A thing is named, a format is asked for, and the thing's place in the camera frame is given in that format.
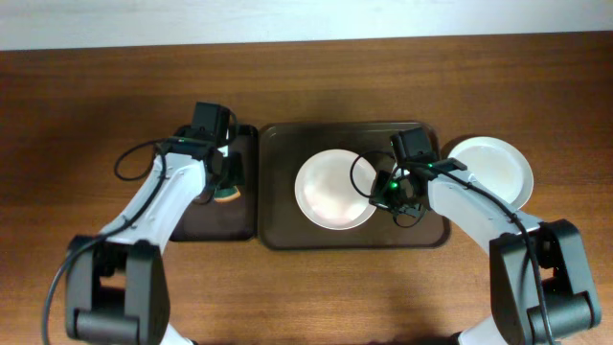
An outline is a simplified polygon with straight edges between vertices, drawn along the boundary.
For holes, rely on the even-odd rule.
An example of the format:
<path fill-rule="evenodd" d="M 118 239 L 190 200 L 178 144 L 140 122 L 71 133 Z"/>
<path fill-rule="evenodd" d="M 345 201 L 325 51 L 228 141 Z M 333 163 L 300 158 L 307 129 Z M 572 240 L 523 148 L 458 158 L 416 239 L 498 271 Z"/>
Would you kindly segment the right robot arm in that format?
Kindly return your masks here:
<path fill-rule="evenodd" d="M 440 159 L 418 127 L 390 138 L 396 165 L 377 174 L 369 202 L 394 217 L 434 212 L 488 255 L 491 315 L 453 344 L 557 344 L 596 328 L 602 307 L 578 228 L 511 206 L 455 158 Z"/>

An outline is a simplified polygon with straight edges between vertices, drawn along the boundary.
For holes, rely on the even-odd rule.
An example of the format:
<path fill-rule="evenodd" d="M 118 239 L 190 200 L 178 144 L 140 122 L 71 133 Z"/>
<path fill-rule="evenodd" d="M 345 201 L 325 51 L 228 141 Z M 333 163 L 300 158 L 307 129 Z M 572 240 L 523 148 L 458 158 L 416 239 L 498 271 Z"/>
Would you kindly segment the large brown tray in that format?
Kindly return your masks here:
<path fill-rule="evenodd" d="M 435 248 L 450 235 L 449 221 L 427 213 L 419 224 L 401 228 L 392 215 L 377 210 L 363 224 L 349 230 L 330 230 L 310 221 L 300 210 L 294 182 L 312 155 L 331 149 L 362 153 L 389 151 L 390 136 L 421 127 L 434 150 L 434 129 L 420 122 L 294 123 L 262 129 L 259 146 L 258 237 L 275 250 Z"/>

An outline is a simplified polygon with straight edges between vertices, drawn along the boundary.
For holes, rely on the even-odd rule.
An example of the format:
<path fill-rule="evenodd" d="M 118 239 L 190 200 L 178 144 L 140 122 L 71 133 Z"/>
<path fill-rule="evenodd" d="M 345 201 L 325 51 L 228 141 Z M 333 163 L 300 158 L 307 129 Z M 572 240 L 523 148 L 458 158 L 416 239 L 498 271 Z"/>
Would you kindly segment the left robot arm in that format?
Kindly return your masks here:
<path fill-rule="evenodd" d="M 95 236 L 79 235 L 57 272 L 66 280 L 67 335 L 90 344 L 188 344 L 170 324 L 163 252 L 184 212 L 242 180 L 225 152 L 239 124 L 228 107 L 197 103 L 190 124 L 153 149 L 143 185 Z"/>

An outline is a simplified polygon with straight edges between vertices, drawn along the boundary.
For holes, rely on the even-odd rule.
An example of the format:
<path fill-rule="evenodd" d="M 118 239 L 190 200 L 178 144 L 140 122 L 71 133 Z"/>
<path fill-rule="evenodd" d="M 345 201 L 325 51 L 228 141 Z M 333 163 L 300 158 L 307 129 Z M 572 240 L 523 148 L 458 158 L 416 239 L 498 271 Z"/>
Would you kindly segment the pale green plate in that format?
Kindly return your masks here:
<path fill-rule="evenodd" d="M 451 149 L 448 157 L 467 165 L 482 185 L 517 209 L 532 196 L 534 174 L 530 163 L 517 148 L 501 139 L 465 139 Z"/>

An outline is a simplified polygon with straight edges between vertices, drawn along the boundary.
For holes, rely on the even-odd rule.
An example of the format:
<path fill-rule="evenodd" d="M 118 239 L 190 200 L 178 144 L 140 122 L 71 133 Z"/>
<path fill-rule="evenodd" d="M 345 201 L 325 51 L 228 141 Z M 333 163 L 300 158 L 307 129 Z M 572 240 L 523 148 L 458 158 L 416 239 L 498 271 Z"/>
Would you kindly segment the green and orange sponge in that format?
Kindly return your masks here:
<path fill-rule="evenodd" d="M 214 193 L 214 201 L 217 203 L 232 202 L 240 197 L 240 190 L 234 186 L 231 188 L 218 189 Z"/>

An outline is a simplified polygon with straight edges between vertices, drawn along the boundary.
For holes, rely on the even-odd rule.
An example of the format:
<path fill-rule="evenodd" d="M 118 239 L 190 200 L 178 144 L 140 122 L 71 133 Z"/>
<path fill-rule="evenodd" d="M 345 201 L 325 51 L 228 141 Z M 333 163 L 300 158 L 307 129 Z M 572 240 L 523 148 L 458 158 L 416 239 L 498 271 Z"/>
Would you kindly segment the small black tray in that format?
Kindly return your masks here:
<path fill-rule="evenodd" d="M 230 201 L 192 202 L 170 236 L 173 242 L 247 241 L 256 234 L 258 130 L 251 125 L 241 125 L 229 152 L 237 152 L 241 158 L 244 182 L 237 185 L 239 195 Z"/>

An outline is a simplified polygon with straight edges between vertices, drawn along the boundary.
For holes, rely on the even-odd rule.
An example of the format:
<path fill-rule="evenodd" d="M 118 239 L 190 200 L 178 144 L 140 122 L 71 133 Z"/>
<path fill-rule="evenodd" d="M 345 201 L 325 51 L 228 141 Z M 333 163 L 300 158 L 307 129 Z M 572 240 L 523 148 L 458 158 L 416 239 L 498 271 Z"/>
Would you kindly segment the white plate with red stain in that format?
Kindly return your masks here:
<path fill-rule="evenodd" d="M 365 223 L 375 207 L 351 183 L 366 194 L 375 181 L 375 168 L 358 154 L 345 149 L 328 149 L 312 155 L 299 169 L 294 194 L 302 213 L 314 224 L 344 231 Z"/>

